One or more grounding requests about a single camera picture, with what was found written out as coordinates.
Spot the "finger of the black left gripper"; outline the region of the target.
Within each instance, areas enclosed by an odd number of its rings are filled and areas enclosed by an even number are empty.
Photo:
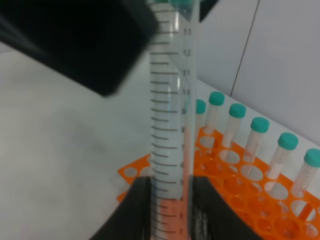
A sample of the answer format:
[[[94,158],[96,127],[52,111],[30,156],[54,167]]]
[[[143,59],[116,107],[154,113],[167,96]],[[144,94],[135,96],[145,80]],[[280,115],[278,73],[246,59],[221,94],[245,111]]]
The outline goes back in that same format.
[[[199,21],[202,22],[211,10],[216,6],[219,0],[200,0]]]
[[[3,0],[0,40],[103,97],[159,29],[143,0]]]

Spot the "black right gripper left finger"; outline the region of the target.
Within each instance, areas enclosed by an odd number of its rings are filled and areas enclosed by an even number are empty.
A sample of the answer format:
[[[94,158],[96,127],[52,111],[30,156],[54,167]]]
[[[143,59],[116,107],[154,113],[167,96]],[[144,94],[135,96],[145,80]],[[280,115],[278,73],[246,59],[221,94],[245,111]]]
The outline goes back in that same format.
[[[151,238],[151,178],[137,177],[124,200],[91,240],[149,240]]]

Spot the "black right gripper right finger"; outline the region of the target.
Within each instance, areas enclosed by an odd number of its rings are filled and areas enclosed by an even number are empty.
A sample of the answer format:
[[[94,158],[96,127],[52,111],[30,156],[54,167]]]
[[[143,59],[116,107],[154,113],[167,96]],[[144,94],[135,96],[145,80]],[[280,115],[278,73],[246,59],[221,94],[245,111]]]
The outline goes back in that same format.
[[[192,187],[192,240],[261,239],[228,206],[208,177],[195,176]]]

